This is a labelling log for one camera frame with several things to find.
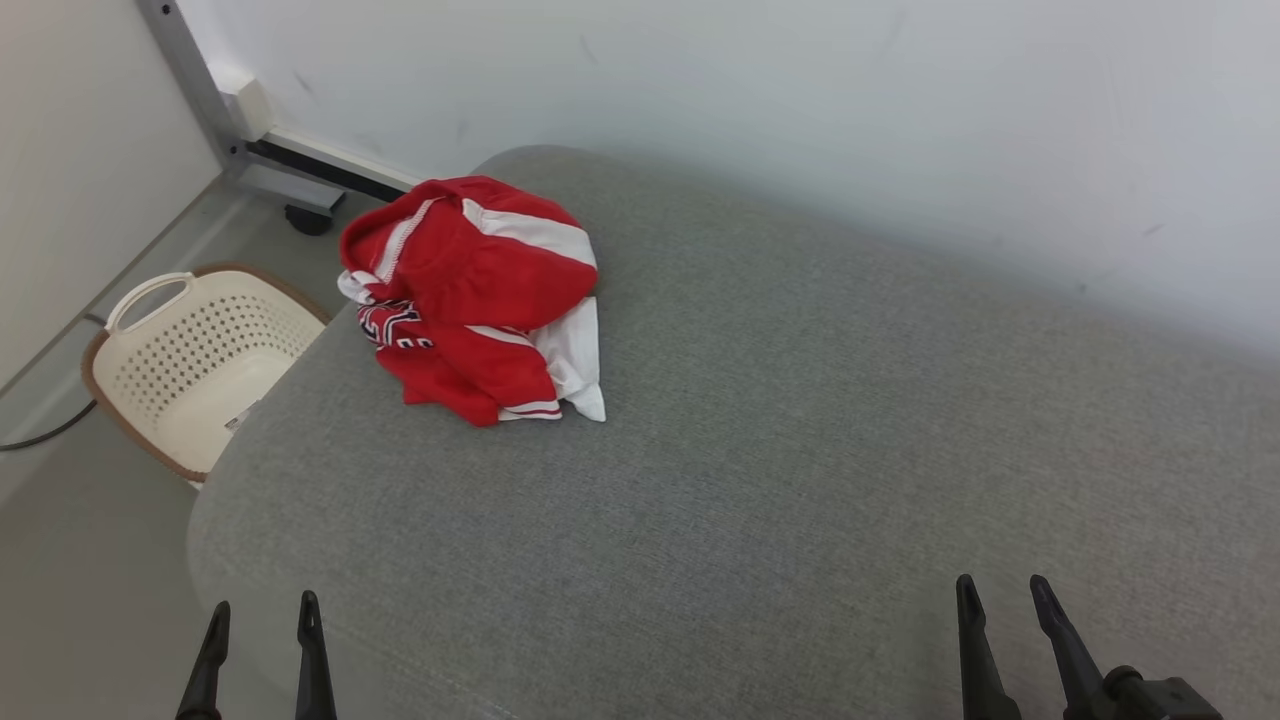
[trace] black caster wheel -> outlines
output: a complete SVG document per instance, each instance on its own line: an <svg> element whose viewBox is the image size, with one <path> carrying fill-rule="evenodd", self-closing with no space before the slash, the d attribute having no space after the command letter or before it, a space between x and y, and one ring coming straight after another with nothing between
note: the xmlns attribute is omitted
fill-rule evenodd
<svg viewBox="0 0 1280 720"><path fill-rule="evenodd" d="M293 229L311 237L321 236L333 229L333 218L294 205L284 206L284 219L289 220Z"/></svg>

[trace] white stripe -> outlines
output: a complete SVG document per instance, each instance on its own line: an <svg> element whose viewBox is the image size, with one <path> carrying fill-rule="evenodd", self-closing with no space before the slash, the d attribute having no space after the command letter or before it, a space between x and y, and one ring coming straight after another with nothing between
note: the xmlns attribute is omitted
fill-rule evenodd
<svg viewBox="0 0 1280 720"><path fill-rule="evenodd" d="M498 340L502 342L509 342L512 345L527 345L529 347L534 346L534 343L529 342L529 338L522 334L506 333L499 331L498 328L490 328L489 325L463 325L463 327L476 334L483 334L488 338Z"/></svg>
<svg viewBox="0 0 1280 720"><path fill-rule="evenodd" d="M498 419L502 421L507 420L559 420L562 415L559 413L554 415L516 415L515 413L507 413L506 410L498 411Z"/></svg>
<svg viewBox="0 0 1280 720"><path fill-rule="evenodd" d="M554 400L540 400L536 402L516 405L515 407L503 407L503 410L508 410L511 413L530 413L532 410L547 410L554 413L559 410L559 402L556 402Z"/></svg>
<svg viewBox="0 0 1280 720"><path fill-rule="evenodd" d="M378 269L374 270L378 279L384 283L392 282L392 273L396 272L396 263L399 263L399 254L404 250L404 242L408 241L408 236L413 234L419 223L426 217L426 210L431 206L431 202L435 202L434 197L422 202L422 206L417 209L417 213L413 213L412 218L401 220L396 225L396 229L392 231L390 237L387 238L387 246L383 247L383 255L378 259Z"/></svg>
<svg viewBox="0 0 1280 720"><path fill-rule="evenodd" d="M595 266L591 240L582 228L520 213L486 210L475 200L468 199L462 200L462 214L485 234L518 240L525 245L550 250L570 260Z"/></svg>

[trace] gray fabric surface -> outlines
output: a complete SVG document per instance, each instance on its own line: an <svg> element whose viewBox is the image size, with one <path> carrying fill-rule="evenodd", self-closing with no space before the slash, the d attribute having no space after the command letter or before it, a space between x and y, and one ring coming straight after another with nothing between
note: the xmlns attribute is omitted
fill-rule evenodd
<svg viewBox="0 0 1280 720"><path fill-rule="evenodd" d="M598 156L481 172L591 233L609 420L406 407L348 309L196 505L242 661L293 687L312 588L348 717L960 717L969 571L1056 717L1042 573L1103 671L1275 716L1274 378Z"/></svg>

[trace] basket handle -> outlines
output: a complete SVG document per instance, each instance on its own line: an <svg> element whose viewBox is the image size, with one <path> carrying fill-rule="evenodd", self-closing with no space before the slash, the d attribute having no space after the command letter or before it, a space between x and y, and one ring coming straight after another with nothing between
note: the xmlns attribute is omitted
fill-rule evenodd
<svg viewBox="0 0 1280 720"><path fill-rule="evenodd" d="M133 305L137 301L142 300L143 296L150 295L152 291L159 290L166 284L173 284L179 282L184 283L186 287L183 287L178 295L170 297L168 301L165 301L164 305L156 307L155 310L148 313L146 318L142 318L137 323L133 323L127 328L119 327L120 320L124 319L124 314L128 313L129 309L133 307ZM106 332L115 334L115 333L127 333L137 329L151 318L155 318L160 313L168 310L174 302L182 300L184 295L191 292L191 286L195 282L196 282L196 275L191 273L166 273L164 275L156 275L150 281L140 284L138 287L127 292L124 297L122 297L120 301L115 304L115 309L111 310L111 314L106 316Z"/></svg>

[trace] white laundry basket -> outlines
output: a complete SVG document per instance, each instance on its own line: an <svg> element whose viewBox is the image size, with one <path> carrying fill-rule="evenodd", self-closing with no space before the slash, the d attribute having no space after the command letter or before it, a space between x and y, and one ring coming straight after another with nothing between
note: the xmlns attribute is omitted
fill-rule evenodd
<svg viewBox="0 0 1280 720"><path fill-rule="evenodd" d="M122 327L164 286L177 296ZM84 352L84 384L124 430L197 488L232 433L329 316L259 270L215 265L133 288Z"/></svg>

